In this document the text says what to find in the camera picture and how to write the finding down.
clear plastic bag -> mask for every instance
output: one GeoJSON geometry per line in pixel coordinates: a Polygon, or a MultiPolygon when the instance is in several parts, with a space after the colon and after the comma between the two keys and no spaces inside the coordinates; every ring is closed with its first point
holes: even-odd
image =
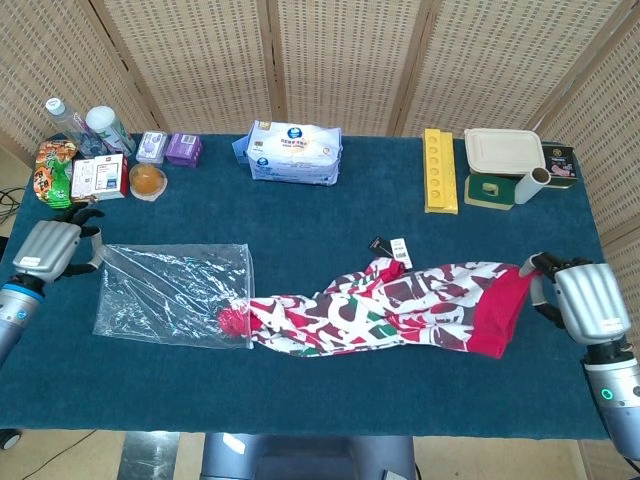
{"type": "Polygon", "coordinates": [[[95,335],[170,345],[251,348],[219,313],[244,312],[253,266],[247,245],[105,245],[95,335]]]}

table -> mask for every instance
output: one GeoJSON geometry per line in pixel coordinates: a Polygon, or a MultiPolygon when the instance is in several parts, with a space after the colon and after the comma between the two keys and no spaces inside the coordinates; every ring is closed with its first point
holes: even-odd
{"type": "MultiPolygon", "coordinates": [[[[248,243],[258,296],[313,294],[372,259],[376,236],[404,237],[416,267],[522,262],[549,250],[602,259],[582,182],[546,189],[510,212],[463,203],[468,175],[454,149],[460,214],[425,214],[422,141],[345,137],[337,185],[251,180],[228,135],[203,137],[196,170],[166,165],[155,203],[100,204],[105,243],[248,243]]],[[[32,194],[0,278],[39,219],[32,194]]],[[[257,346],[210,350],[92,335],[100,275],[65,279],[0,371],[0,424],[28,428],[273,434],[603,438],[579,364],[583,348],[527,305],[501,360],[408,346],[294,358],[257,346]]]]}

snack bag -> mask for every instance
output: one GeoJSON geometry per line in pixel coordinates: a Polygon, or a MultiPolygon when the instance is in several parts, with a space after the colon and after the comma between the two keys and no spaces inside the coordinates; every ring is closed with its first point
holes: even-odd
{"type": "Polygon", "coordinates": [[[71,159],[76,146],[66,140],[42,142],[33,172],[33,190],[40,200],[53,208],[71,205],[71,159]]]}

wet wipes package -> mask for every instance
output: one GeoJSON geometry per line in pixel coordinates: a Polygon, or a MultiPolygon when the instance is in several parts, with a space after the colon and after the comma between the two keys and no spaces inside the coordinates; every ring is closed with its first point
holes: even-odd
{"type": "Polygon", "coordinates": [[[254,180],[333,185],[340,172],[340,128],[255,121],[233,144],[254,180]]]}

paper towel roll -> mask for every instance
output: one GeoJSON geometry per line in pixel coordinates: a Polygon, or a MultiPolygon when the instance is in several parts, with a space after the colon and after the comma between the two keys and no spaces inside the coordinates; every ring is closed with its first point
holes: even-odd
{"type": "Polygon", "coordinates": [[[516,184],[516,203],[527,203],[550,181],[551,175],[546,168],[534,168],[516,184]]]}

